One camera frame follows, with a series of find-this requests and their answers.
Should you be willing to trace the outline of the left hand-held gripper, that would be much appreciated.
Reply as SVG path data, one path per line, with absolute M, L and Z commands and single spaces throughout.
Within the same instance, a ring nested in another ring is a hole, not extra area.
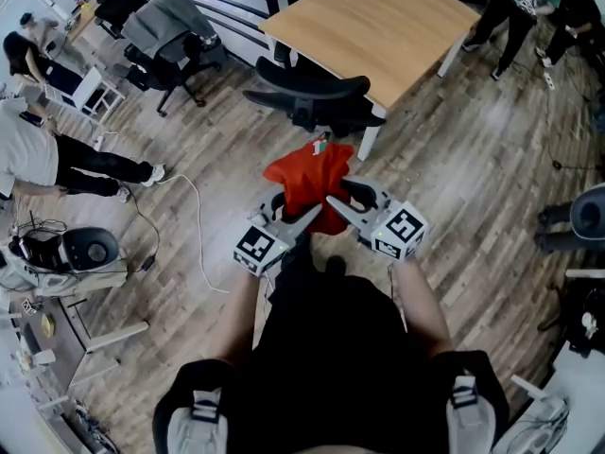
M 320 214 L 316 204 L 299 217 L 283 219 L 285 192 L 270 189 L 246 221 L 245 234 L 233 249 L 233 259 L 256 277 L 263 275 L 296 245 L 296 239 Z

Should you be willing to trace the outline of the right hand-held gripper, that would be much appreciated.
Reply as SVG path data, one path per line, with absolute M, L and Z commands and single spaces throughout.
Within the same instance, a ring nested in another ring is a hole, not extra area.
M 340 187 L 349 194 L 350 202 L 335 196 L 327 196 L 326 201 L 355 227 L 363 244 L 394 261 L 404 261 L 415 253 L 428 224 L 409 201 L 390 200 L 389 192 L 372 178 L 345 176 Z

